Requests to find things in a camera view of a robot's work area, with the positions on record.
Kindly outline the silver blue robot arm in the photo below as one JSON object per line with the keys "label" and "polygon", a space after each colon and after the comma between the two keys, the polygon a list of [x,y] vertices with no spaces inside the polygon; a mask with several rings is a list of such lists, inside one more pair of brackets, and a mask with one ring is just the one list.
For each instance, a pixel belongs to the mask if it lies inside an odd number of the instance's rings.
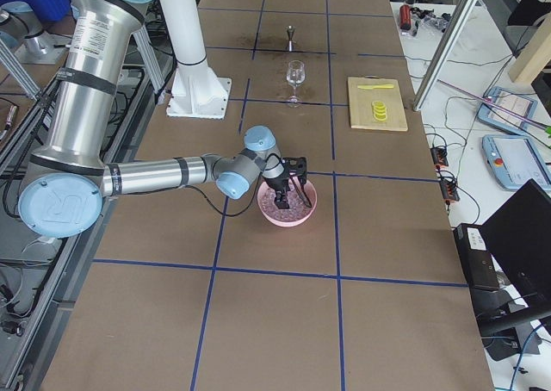
{"label": "silver blue robot arm", "polygon": [[[244,149],[234,157],[216,154],[161,161],[106,164],[100,150],[115,99],[119,74],[132,34],[143,27],[151,0],[72,0],[77,24],[59,85],[45,144],[29,159],[17,204],[22,221],[53,238],[82,233],[98,219],[105,198],[215,183],[237,200],[258,179],[287,205],[290,178],[274,134],[250,128]],[[159,0],[176,75],[167,110],[170,116],[220,119],[231,82],[209,67],[196,0]]]}

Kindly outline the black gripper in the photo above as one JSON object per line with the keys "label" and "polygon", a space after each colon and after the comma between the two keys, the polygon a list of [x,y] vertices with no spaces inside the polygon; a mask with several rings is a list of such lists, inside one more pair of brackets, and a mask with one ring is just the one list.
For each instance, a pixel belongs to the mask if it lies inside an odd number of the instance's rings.
{"label": "black gripper", "polygon": [[280,210],[288,210],[289,203],[287,193],[289,191],[289,176],[283,174],[278,177],[266,178],[267,185],[275,191],[274,204]]}

